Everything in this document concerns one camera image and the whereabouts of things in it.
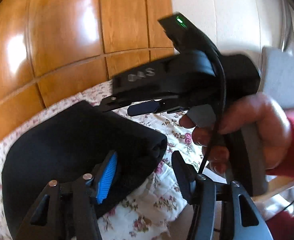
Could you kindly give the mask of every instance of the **wooden panel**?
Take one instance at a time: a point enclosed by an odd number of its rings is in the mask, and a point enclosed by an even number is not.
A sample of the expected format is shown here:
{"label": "wooden panel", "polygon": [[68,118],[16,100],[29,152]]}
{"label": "wooden panel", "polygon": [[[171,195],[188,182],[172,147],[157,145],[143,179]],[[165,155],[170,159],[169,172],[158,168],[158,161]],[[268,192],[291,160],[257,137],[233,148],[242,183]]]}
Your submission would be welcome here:
{"label": "wooden panel", "polygon": [[268,182],[268,191],[261,195],[255,196],[252,198],[255,202],[263,202],[268,200],[269,198],[287,190],[294,186],[294,178],[289,178],[286,176],[277,176]]}
{"label": "wooden panel", "polygon": [[0,105],[0,140],[43,108],[32,85]]}
{"label": "wooden panel", "polygon": [[146,62],[149,62],[148,51],[129,52],[107,57],[109,77]]}
{"label": "wooden panel", "polygon": [[157,49],[150,51],[151,60],[156,60],[162,57],[168,57],[174,55],[174,50],[172,49]]}
{"label": "wooden panel", "polygon": [[32,78],[24,41],[26,1],[0,3],[0,100]]}
{"label": "wooden panel", "polygon": [[148,47],[145,0],[101,0],[105,52]]}
{"label": "wooden panel", "polygon": [[107,81],[107,70],[105,59],[102,58],[59,69],[43,77],[38,85],[45,105],[48,107],[104,81]]}
{"label": "wooden panel", "polygon": [[172,14],[171,0],[147,0],[147,12],[150,47],[173,47],[171,40],[157,22],[159,18]]}
{"label": "wooden panel", "polygon": [[29,32],[36,76],[103,52],[98,0],[31,0]]}

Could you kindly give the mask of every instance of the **metal screw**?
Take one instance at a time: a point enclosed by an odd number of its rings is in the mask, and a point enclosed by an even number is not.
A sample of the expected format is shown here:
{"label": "metal screw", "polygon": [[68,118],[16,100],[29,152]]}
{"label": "metal screw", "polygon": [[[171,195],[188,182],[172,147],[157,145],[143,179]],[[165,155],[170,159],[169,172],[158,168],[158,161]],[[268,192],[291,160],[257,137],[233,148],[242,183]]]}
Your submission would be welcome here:
{"label": "metal screw", "polygon": [[232,181],[231,183],[234,184],[235,187],[240,187],[240,183],[236,180]]}
{"label": "metal screw", "polygon": [[202,175],[202,174],[198,174],[197,175],[197,179],[199,179],[199,180],[205,180],[206,177],[204,175]]}
{"label": "metal screw", "polygon": [[48,182],[48,185],[50,186],[50,187],[54,187],[54,186],[56,186],[58,184],[58,182],[56,181],[56,180],[51,180],[50,182]]}
{"label": "metal screw", "polygon": [[91,179],[92,177],[93,177],[93,175],[90,173],[86,173],[83,175],[83,179],[85,179],[85,180]]}

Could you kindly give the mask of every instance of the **black foam pad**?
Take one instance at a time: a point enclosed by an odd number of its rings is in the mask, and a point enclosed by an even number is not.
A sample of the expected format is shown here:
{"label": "black foam pad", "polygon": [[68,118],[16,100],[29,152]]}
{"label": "black foam pad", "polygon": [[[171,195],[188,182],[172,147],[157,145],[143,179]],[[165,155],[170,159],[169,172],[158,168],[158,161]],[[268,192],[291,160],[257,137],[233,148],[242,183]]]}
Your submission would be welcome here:
{"label": "black foam pad", "polygon": [[29,207],[46,184],[74,181],[116,150],[121,174],[108,197],[95,206],[101,217],[139,187],[161,161],[167,137],[81,101],[22,135],[8,152],[2,171],[3,201],[15,238]]}

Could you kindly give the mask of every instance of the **green led light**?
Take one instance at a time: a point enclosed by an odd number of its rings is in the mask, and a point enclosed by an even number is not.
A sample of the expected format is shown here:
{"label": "green led light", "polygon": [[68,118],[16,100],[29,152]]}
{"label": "green led light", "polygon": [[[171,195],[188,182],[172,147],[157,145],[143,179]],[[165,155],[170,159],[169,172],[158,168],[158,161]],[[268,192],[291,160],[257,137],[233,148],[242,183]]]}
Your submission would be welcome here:
{"label": "green led light", "polygon": [[178,22],[183,23],[183,21],[179,19],[179,16],[177,16],[176,19],[177,19]]}

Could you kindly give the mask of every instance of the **gray plastic part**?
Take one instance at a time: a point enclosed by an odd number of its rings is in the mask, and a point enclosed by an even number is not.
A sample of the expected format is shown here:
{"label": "gray plastic part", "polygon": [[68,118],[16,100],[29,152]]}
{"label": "gray plastic part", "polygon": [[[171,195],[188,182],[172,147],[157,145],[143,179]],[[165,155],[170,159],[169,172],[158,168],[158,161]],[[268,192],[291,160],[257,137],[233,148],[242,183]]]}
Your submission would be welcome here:
{"label": "gray plastic part", "polygon": [[[253,196],[259,196],[268,190],[266,181],[266,165],[263,155],[262,141],[258,134],[258,129],[255,123],[247,124],[241,129],[241,134],[244,139],[248,160],[251,170],[252,193]],[[228,167],[225,173],[227,183],[234,180],[231,172],[231,166]]]}
{"label": "gray plastic part", "polygon": [[194,106],[187,112],[187,116],[200,128],[211,127],[216,121],[211,105]]}
{"label": "gray plastic part", "polygon": [[284,108],[294,108],[294,57],[280,49],[263,47],[260,92]]}

